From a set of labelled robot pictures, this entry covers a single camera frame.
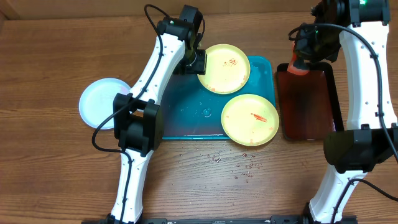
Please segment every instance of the blue tray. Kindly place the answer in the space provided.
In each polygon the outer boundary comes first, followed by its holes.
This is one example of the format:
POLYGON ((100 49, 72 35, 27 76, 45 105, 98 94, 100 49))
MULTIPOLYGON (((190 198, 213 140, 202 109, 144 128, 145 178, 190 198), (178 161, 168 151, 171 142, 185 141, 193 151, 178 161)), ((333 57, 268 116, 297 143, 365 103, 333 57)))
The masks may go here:
POLYGON ((261 56, 248 56, 248 59, 251 69, 248 82, 228 95, 208 91, 196 75, 173 75, 160 104, 165 130, 163 139, 229 139, 221 125, 221 112, 225 104, 238 95, 259 95, 276 106, 271 63, 261 56))

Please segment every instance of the spill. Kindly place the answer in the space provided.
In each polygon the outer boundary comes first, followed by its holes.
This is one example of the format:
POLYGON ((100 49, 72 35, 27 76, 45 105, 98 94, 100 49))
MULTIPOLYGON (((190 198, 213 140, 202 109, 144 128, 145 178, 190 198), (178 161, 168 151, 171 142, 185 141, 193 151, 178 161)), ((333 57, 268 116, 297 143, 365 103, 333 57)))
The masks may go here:
POLYGON ((267 120, 265 118, 263 118, 262 116, 260 116, 258 114, 251 113, 251 115, 253 115, 259 121, 267 122, 267 120))

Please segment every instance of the table surface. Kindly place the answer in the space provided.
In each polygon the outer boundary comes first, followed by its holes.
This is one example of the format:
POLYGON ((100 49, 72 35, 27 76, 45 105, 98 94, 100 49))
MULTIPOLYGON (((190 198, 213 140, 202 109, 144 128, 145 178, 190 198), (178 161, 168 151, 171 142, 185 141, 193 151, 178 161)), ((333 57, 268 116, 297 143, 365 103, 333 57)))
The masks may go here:
MULTIPOLYGON (((396 19, 398 11, 392 11, 387 57, 395 111, 396 19)), ((291 58, 287 33, 312 20, 307 12, 206 16, 203 47, 232 44, 247 55, 268 58, 275 71, 291 58)), ((111 211, 120 155, 93 148, 93 129, 81 120, 78 100, 100 78, 119 78, 133 85, 154 41, 154 31, 144 17, 4 23, 0 33, 0 223, 79 223, 104 218, 111 211)), ((346 119, 348 84, 342 52, 333 69, 346 119)), ((102 146, 117 148, 112 131, 103 131, 98 139, 102 146)), ((144 217, 299 214, 325 173, 322 145, 321 141, 286 141, 281 127, 269 144, 259 147, 232 141, 165 141, 149 164, 144 217), (214 163, 208 155, 221 160, 214 163), (245 168, 251 163, 259 168, 245 168), (247 171, 252 177, 241 175, 247 171)), ((390 158, 366 178, 396 196, 397 172, 390 158)), ((396 223, 397 209, 397 203, 359 184, 345 215, 357 215, 360 223, 396 223)))

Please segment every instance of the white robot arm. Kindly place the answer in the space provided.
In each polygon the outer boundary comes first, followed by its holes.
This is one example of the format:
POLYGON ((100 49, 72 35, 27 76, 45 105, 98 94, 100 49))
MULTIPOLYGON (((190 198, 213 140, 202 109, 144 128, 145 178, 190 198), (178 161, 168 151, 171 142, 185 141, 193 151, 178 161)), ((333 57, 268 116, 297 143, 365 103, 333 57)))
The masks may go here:
POLYGON ((170 77, 173 74, 205 74, 206 53, 197 49, 203 37, 203 33, 197 34, 202 21, 202 14, 191 6, 184 6, 179 19, 165 17, 160 21, 157 25, 159 36, 156 38, 154 51, 138 82, 127 96, 118 94, 115 97, 114 111, 119 111, 133 100, 136 103, 114 117, 115 137, 132 161, 129 173, 129 159, 127 155, 121 154, 118 195, 108 216, 114 223, 137 223, 141 218, 142 191, 149 159, 163 136, 159 106, 170 77), (144 112, 143 118, 131 115, 136 110, 144 112), (126 187, 126 198, 123 198, 126 187))
MULTIPOLYGON (((142 101, 154 100, 155 104, 160 105, 162 101, 162 95, 170 80, 172 73, 177 64, 183 59, 185 55, 185 42, 184 40, 178 40, 177 36, 170 34, 162 35, 164 50, 163 57, 160 61, 159 67, 147 88, 147 91, 140 98, 142 101)), ((130 93, 133 96, 138 95, 141 91, 145 82, 148 81, 150 74, 154 70, 156 60, 159 57, 159 38, 156 38, 156 44, 152 56, 150 57, 147 66, 144 69, 139 81, 131 88, 130 93)), ((142 191, 144 189, 144 181, 147 172, 149 159, 153 154, 153 150, 146 155, 141 157, 141 153, 126 149, 126 152, 132 159, 131 178, 128 183, 127 200, 125 205, 125 211, 123 216, 123 223, 134 222, 136 223, 142 213, 142 191)), ((126 186, 128 161, 127 157, 121 154, 122 166, 119 180, 118 196, 112 209, 111 215, 116 220, 120 220, 121 211, 123 207, 123 194, 126 186)))
MULTIPOLYGON (((382 22, 363 22, 361 27, 348 26, 361 34, 379 55, 382 71, 382 90, 384 121, 391 128, 392 123, 397 122, 390 99, 389 83, 387 76, 386 42, 389 27, 382 22)), ((377 72, 369 50, 363 43, 352 34, 345 31, 340 33, 340 44, 345 53, 349 90, 349 113, 347 129, 361 129, 362 125, 368 124, 371 129, 380 129, 379 118, 375 116, 377 111, 377 72)), ((328 165, 321 186, 313 199, 310 201, 310 211, 314 220, 321 223, 330 223, 334 207, 343 193, 344 188, 351 179, 363 179, 367 172, 363 170, 349 170, 344 174, 337 172, 336 168, 328 165)), ((335 221, 343 218, 343 209, 354 191, 357 183, 352 185, 336 214, 335 221)))
POLYGON ((348 130, 331 133, 324 141, 329 164, 318 192, 308 205, 313 223, 342 221, 343 209, 357 184, 352 180, 365 178, 376 164, 396 153, 394 146, 386 143, 388 138, 383 133, 384 128, 390 136, 397 132, 386 62, 389 5, 388 1, 370 2, 322 1, 312 9, 315 23, 295 29, 299 31, 295 39, 295 53, 299 57, 312 62, 324 58, 334 62, 339 48, 343 47, 347 65, 348 130), (382 115, 379 96, 382 96, 382 115))

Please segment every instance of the wire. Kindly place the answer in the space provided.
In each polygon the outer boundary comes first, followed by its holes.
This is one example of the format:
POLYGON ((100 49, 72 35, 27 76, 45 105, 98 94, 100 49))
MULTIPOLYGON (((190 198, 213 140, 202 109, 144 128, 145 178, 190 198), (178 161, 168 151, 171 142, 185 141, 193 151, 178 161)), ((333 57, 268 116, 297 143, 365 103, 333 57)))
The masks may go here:
POLYGON ((389 198, 389 199, 391 199, 391 200, 393 200, 393 201, 398 202, 398 198, 389 195, 388 193, 386 193, 385 191, 381 190, 379 187, 376 187, 374 184, 370 183, 370 182, 367 181, 367 180, 363 180, 363 179, 351 179, 351 180, 348 181, 346 187, 344 188, 343 193, 340 195, 340 198, 339 198, 338 201, 337 201, 336 207, 334 208, 334 210, 333 210, 333 215, 332 215, 332 217, 331 217, 331 222, 330 222, 331 224, 334 224, 334 223, 335 223, 335 218, 336 218, 336 214, 337 214, 337 211, 338 211, 338 207, 340 207, 340 204, 341 204, 341 202, 343 201, 344 196, 346 195, 346 193, 347 193, 347 191, 348 191, 350 185, 353 185, 354 182, 362 182, 362 183, 364 183, 364 184, 370 186, 370 187, 373 188, 374 190, 377 190, 380 194, 386 196, 387 198, 389 198))
POLYGON ((378 57, 377 53, 374 51, 374 49, 369 44, 369 42, 363 36, 361 36, 361 34, 353 31, 352 29, 349 29, 349 28, 343 27, 343 26, 339 26, 336 24, 305 24, 305 25, 302 25, 302 26, 297 27, 297 28, 293 29, 292 31, 290 31, 289 39, 291 39, 292 34, 294 34, 295 32, 302 30, 304 28, 309 28, 309 27, 315 27, 315 29, 317 29, 318 27, 319 28, 332 28, 332 29, 339 29, 342 31, 349 32, 350 34, 353 34, 356 38, 358 38, 366 46, 366 48, 368 48, 368 50, 370 51, 372 58, 374 60, 374 63, 376 65, 376 71, 377 71, 377 93, 378 93, 378 102, 379 102, 378 115, 379 115, 380 125, 384 132, 384 135, 386 136, 388 145, 390 146, 391 151, 398 163, 397 150, 394 147, 394 143, 392 142, 390 135, 388 134, 386 124, 384 123, 383 100, 382 100, 382 76, 381 76, 381 67, 380 67, 379 57, 378 57))
POLYGON ((144 85, 144 87, 142 88, 141 92, 128 104, 126 104, 125 106, 123 106, 122 108, 120 108, 118 111, 114 112, 111 116, 109 116, 108 118, 106 118, 94 131, 93 133, 93 137, 91 138, 91 143, 93 144, 93 146, 99 150, 99 151, 103 151, 103 152, 116 152, 116 153, 121 153, 123 155, 125 155, 128 159, 128 164, 129 164, 129 170, 127 173, 127 180, 126 180, 126 186, 124 187, 124 193, 123 193, 123 199, 122 199, 122 212, 120 215, 120 222, 123 222, 123 216, 124 216, 124 209, 126 208, 126 200, 127 200, 127 188, 129 187, 129 182, 130 182, 130 176, 131 176, 131 166, 132 166, 132 159, 130 157, 130 155, 128 153, 126 153, 124 150, 119 150, 119 149, 105 149, 102 147, 99 147, 99 145, 97 145, 97 143, 95 142, 96 136, 98 134, 98 132, 101 130, 101 128, 108 122, 110 121, 112 118, 114 118, 116 115, 118 115, 121 111, 130 108, 135 102, 137 102, 137 100, 145 93, 145 91, 147 90, 150 81, 152 80, 152 78, 154 77, 156 70, 159 67, 160 64, 160 60, 162 59, 162 55, 163 55, 163 42, 162 42, 162 37, 160 36, 159 32, 156 29, 156 26, 154 24, 154 22, 152 21, 152 19, 150 18, 147 8, 151 7, 154 8, 158 11, 160 11, 161 13, 163 13, 166 17, 170 17, 166 12, 164 12, 163 10, 161 10, 160 8, 151 5, 151 4, 146 4, 144 6, 144 11, 145 11, 145 15, 147 16, 150 24, 152 25, 152 27, 154 28, 157 37, 159 38, 159 43, 160 43, 160 52, 159 52, 159 58, 156 61, 154 70, 152 71, 150 77, 148 78, 148 81, 146 82, 146 84, 144 85))
POLYGON ((193 48, 197 49, 199 46, 199 43, 201 42, 203 36, 205 35, 205 29, 206 29, 206 22, 205 19, 202 18, 203 21, 203 31, 201 32, 200 36, 195 40, 195 43, 193 43, 193 48))

